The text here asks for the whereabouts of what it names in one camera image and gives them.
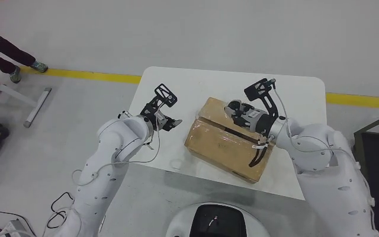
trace gray floor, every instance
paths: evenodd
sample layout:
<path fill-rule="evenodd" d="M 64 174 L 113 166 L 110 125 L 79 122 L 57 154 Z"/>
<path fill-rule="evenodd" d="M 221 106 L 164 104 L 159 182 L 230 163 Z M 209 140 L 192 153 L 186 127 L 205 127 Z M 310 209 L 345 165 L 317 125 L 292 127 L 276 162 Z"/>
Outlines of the gray floor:
<path fill-rule="evenodd" d="M 22 123 L 30 108 L 0 94 L 0 122 L 12 130 L 0 150 L 0 210 L 25 215 L 41 234 L 53 200 L 74 191 L 70 174 L 94 153 L 96 130 L 128 109 L 137 85 L 25 75 L 21 84 L 10 86 L 32 98 L 53 88 L 29 129 Z M 140 165 L 131 165 L 101 236 L 162 236 L 178 209 L 200 201 L 235 204 L 254 214 L 272 236 L 323 236 L 304 201 Z M 10 219 L 0 214 L 0 226 Z"/>

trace cable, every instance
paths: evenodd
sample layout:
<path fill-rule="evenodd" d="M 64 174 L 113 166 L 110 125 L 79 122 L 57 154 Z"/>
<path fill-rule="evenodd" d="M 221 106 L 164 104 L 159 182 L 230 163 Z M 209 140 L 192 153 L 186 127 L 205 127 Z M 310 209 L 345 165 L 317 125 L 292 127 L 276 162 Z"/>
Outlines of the cable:
<path fill-rule="evenodd" d="M 64 192 L 64 193 L 63 193 L 60 197 L 58 197 L 58 198 L 52 203 L 52 205 L 50 206 L 50 209 L 51 209 L 53 212 L 55 212 L 55 210 L 54 210 L 54 208 L 53 208 L 54 204 L 55 204 L 57 201 L 59 201 L 59 200 L 65 195 L 65 194 L 67 194 L 71 200 L 74 200 L 73 197 L 71 197 L 71 194 L 70 194 L 69 192 Z M 64 213 L 64 214 L 66 215 L 66 212 L 65 212 L 65 211 L 61 211 L 61 212 L 56 213 L 55 216 L 53 216 L 53 217 L 47 222 L 47 228 L 48 228 L 48 229 L 56 229 L 56 228 L 59 227 L 59 226 L 51 227 L 51 226 L 49 226 L 49 224 L 50 224 L 50 222 L 51 222 L 52 220 L 54 220 L 55 217 L 57 217 L 57 216 L 60 216 L 60 217 L 62 217 L 63 219 L 65 219 L 65 216 L 62 215 L 61 213 Z"/>
<path fill-rule="evenodd" d="M 162 104 L 158 107 L 157 112 L 160 110 L 160 108 L 161 108 L 163 105 L 164 105 L 164 103 L 162 103 Z M 158 116 L 155 116 L 155 124 L 156 124 L 156 132 L 157 132 L 157 134 L 158 134 L 158 149 L 157 149 L 157 151 L 156 151 L 155 156 L 153 157 L 153 159 L 151 159 L 151 160 L 149 160 L 149 161 L 123 161 L 123 162 L 113 162 L 113 163 L 105 164 L 105 165 L 103 165 L 102 167 L 100 167 L 100 168 L 97 170 L 97 172 L 94 172 L 94 173 L 92 174 L 92 180 L 90 180 L 90 181 L 88 181 L 88 182 L 86 182 L 86 183 L 84 183 L 84 184 L 78 184 L 78 183 L 75 182 L 75 180 L 74 180 L 74 178 L 73 178 L 74 173 L 77 172 L 77 171 L 82 172 L 81 169 L 76 169 L 76 170 L 74 170 L 74 171 L 71 173 L 71 180 L 72 180 L 72 182 L 73 182 L 75 185 L 77 185 L 77 186 L 86 186 L 86 185 L 92 183 L 95 179 L 97 179 L 97 177 L 99 176 L 99 172 L 100 172 L 100 170 L 103 169 L 103 168 L 106 167 L 106 166 L 109 166 L 109 165 L 119 165 L 119 164 L 129 164 L 129 163 L 144 163 L 144 164 L 145 164 L 145 163 L 150 163 L 150 162 L 154 161 L 155 158 L 158 156 L 158 153 L 159 153 L 159 150 L 160 150 L 160 136 L 159 136 Z"/>
<path fill-rule="evenodd" d="M 30 232 L 31 232 L 34 236 L 36 235 L 36 233 L 34 233 L 33 229 L 30 227 L 28 220 L 27 220 L 25 217 L 23 217 L 22 215 L 18 215 L 18 214 L 11 213 L 11 212 L 0 212 L 0 213 L 3 213 L 3 214 L 11 214 L 11 215 L 18 216 L 18 217 L 22 218 L 22 219 L 26 222 L 26 225 L 28 225 Z"/>
<path fill-rule="evenodd" d="M 282 108 L 284 110 L 284 115 L 285 115 L 285 123 L 284 124 L 287 124 L 287 136 L 290 138 L 290 142 L 291 142 L 291 145 L 296 149 L 298 150 L 299 152 L 321 152 L 323 150 L 339 150 L 339 151 L 342 151 L 342 152 L 345 152 L 346 154 L 348 154 L 348 156 L 350 158 L 353 159 L 353 157 L 350 155 L 349 152 L 347 152 L 346 150 L 342 149 L 342 148 L 324 148 L 324 149 L 319 149 L 319 150 L 300 150 L 299 148 L 297 148 L 293 142 L 293 138 L 292 138 L 292 134 L 291 134 L 291 129 L 290 129 L 290 125 L 288 123 L 288 116 L 287 116 L 287 111 L 285 110 L 285 107 L 284 107 L 284 103 L 282 101 L 282 99 L 280 98 L 278 92 L 277 92 L 277 89 L 274 88 L 274 92 L 275 94 L 277 95 L 281 105 L 282 105 Z"/>
<path fill-rule="evenodd" d="M 36 237 L 35 235 L 33 235 L 27 231 L 23 231 L 23 230 L 9 230 L 9 231 L 0 233 L 0 236 L 10 235 L 12 233 L 23 233 L 23 234 L 30 236 L 30 237 Z"/>
<path fill-rule="evenodd" d="M 42 237 L 45 236 L 45 233 L 46 233 L 46 230 L 47 230 L 47 224 L 49 223 L 49 220 L 53 217 L 54 214 L 56 214 L 56 213 L 58 213 L 58 212 L 60 212 L 60 211 L 62 211 L 62 210 L 64 210 L 64 209 L 72 210 L 72 211 L 78 216 L 78 218 L 79 218 L 79 220 L 80 220 L 80 226 L 79 226 L 78 234 L 76 235 L 76 237 L 79 236 L 79 233 L 81 232 L 81 229 L 82 229 L 82 218 L 81 218 L 80 214 L 75 210 L 75 208 L 73 208 L 72 205 L 71 205 L 70 207 L 62 207 L 62 208 L 56 210 L 53 214 L 50 215 L 48 221 L 47 221 L 46 224 L 45 224 L 45 228 L 44 228 L 44 230 L 43 230 Z M 64 222 L 66 221 L 67 217 L 68 217 L 68 214 L 65 216 L 64 221 L 62 222 L 62 224 L 60 224 L 60 225 L 58 226 L 58 228 L 60 228 L 60 227 L 64 224 Z"/>

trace label sticker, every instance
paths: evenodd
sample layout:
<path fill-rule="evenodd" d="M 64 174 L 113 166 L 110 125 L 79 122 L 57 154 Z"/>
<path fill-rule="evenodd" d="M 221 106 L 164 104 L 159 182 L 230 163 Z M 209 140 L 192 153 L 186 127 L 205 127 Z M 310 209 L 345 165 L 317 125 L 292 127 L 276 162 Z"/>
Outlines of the label sticker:
<path fill-rule="evenodd" d="M 259 112 L 259 111 L 256 111 L 256 110 L 254 110 L 253 112 L 251 112 L 250 114 L 248 114 L 248 116 L 250 117 L 250 118 L 255 118 L 258 114 L 260 114 L 261 112 Z"/>

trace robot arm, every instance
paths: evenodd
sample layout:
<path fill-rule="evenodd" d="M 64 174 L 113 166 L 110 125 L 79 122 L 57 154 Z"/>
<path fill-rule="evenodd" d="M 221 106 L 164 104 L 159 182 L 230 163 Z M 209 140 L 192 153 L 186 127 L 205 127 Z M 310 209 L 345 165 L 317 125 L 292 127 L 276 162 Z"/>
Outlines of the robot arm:
<path fill-rule="evenodd" d="M 136 162 L 129 161 L 130 158 L 143 145 L 149 144 L 145 141 L 154 131 L 170 131 L 180 124 L 182 120 L 174 120 L 159 110 L 165 104 L 172 107 L 178 100 L 176 96 L 164 84 L 160 84 L 155 93 L 154 99 L 138 116 L 123 111 L 118 119 L 110 120 L 98 130 L 98 149 L 86 161 L 77 183 L 75 202 L 54 236 L 98 236 L 101 222 L 124 180 L 129 163 Z"/>
<path fill-rule="evenodd" d="M 274 79 L 263 79 L 245 89 L 250 101 L 269 97 L 271 105 L 264 103 L 269 113 L 235 100 L 225 107 L 226 114 L 289 153 L 306 201 L 332 236 L 379 236 L 371 210 L 374 199 L 342 133 L 324 124 L 301 127 L 278 116 L 268 94 L 271 85 L 275 89 Z"/>

